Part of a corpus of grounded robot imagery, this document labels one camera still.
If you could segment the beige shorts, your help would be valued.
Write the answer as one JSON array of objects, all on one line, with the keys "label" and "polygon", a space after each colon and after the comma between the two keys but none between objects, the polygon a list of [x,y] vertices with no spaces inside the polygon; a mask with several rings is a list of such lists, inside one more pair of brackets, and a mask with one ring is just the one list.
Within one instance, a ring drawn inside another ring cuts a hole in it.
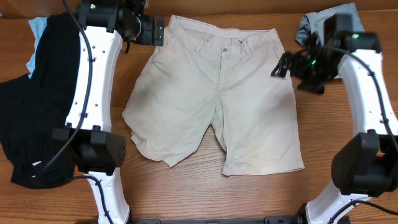
[{"label": "beige shorts", "polygon": [[222,29],[172,16],[122,113],[138,151],[173,167],[213,128],[222,173],[301,170],[295,93],[271,75],[284,48],[275,29]]}]

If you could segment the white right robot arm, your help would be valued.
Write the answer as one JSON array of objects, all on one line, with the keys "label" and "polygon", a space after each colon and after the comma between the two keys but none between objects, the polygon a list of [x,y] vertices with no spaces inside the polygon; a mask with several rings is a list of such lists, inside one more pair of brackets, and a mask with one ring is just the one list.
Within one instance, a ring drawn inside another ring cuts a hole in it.
[{"label": "white right robot arm", "polygon": [[373,32],[356,32],[349,14],[324,22],[324,39],[312,34],[305,47],[284,53],[271,75],[300,79],[300,90],[323,94],[335,77],[345,84],[353,138],[333,158],[331,182],[294,216],[266,223],[349,223],[360,204],[397,188],[397,118],[382,73],[382,49]]}]

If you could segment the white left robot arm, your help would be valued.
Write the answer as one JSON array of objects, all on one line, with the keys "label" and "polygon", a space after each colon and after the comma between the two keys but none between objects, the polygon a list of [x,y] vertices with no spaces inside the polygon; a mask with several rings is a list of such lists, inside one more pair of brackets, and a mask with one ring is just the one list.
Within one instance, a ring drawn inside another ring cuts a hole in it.
[{"label": "white left robot arm", "polygon": [[97,223],[132,223],[120,168],[126,139],[111,132],[114,71],[123,46],[161,46],[165,22],[146,15],[146,0],[83,1],[71,12],[79,30],[80,59],[72,106],[65,125],[52,131],[65,156],[77,166],[92,189]]}]

